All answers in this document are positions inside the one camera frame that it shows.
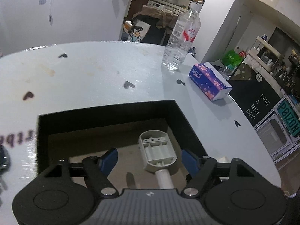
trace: metal screw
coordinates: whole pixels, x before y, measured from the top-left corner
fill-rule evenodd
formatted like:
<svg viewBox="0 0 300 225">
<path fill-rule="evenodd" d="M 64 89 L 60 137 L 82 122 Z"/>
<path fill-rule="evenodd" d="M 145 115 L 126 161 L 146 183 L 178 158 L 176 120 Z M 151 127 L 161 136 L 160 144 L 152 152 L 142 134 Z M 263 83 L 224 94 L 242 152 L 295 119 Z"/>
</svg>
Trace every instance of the metal screw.
<svg viewBox="0 0 300 225">
<path fill-rule="evenodd" d="M 114 188 L 104 188 L 104 189 L 101 189 L 101 193 L 103 195 L 113 195 L 114 193 L 116 192 L 116 190 Z"/>
<path fill-rule="evenodd" d="M 187 188 L 183 191 L 183 193 L 185 193 L 188 196 L 194 196 L 194 195 L 198 194 L 199 191 L 195 188 Z"/>
</svg>

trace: purple tissue package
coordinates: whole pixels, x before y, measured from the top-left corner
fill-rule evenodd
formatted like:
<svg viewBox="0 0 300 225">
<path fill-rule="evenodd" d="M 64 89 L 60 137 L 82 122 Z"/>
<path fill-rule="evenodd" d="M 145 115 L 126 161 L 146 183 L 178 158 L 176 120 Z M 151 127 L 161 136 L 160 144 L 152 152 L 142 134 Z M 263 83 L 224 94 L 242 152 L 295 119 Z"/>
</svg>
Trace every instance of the purple tissue package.
<svg viewBox="0 0 300 225">
<path fill-rule="evenodd" d="M 209 62 L 195 64 L 189 76 L 211 101 L 224 98 L 232 90 L 231 84 Z"/>
</svg>

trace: water bottle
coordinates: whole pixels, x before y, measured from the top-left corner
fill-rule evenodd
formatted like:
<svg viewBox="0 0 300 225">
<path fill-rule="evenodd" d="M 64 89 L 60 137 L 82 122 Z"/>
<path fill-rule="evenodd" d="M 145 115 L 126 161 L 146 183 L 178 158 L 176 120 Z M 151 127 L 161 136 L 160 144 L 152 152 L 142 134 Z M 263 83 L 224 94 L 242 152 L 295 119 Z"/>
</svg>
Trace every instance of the water bottle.
<svg viewBox="0 0 300 225">
<path fill-rule="evenodd" d="M 219 69 L 219 73 L 223 76 L 224 79 L 229 80 L 231 74 L 233 73 L 232 65 L 224 66 Z"/>
<path fill-rule="evenodd" d="M 176 70 L 183 63 L 201 27 L 201 7 L 201 4 L 192 3 L 188 11 L 179 15 L 163 53 L 163 64 L 167 68 Z"/>
</svg>

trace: bottle label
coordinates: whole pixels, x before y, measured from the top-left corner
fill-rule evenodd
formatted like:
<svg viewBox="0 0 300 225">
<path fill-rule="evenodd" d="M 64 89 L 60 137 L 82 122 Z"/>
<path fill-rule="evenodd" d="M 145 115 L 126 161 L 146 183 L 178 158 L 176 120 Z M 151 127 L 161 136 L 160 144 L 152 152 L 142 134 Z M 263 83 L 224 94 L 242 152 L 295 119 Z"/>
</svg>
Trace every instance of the bottle label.
<svg viewBox="0 0 300 225">
<path fill-rule="evenodd" d="M 185 41 L 193 42 L 199 29 L 192 25 L 189 20 L 177 21 L 172 31 L 172 34 L 177 38 Z"/>
</svg>

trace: license plate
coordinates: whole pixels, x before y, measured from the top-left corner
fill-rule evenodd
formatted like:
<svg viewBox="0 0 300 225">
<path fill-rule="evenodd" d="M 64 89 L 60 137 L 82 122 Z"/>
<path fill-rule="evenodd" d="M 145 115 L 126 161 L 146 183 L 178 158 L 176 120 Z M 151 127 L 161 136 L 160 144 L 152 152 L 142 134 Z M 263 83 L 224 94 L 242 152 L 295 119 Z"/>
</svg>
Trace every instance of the license plate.
<svg viewBox="0 0 300 225">
<path fill-rule="evenodd" d="M 294 137 L 300 134 L 300 122 L 297 114 L 287 100 L 284 100 L 277 108 L 278 113 L 285 122 L 289 132 Z"/>
</svg>

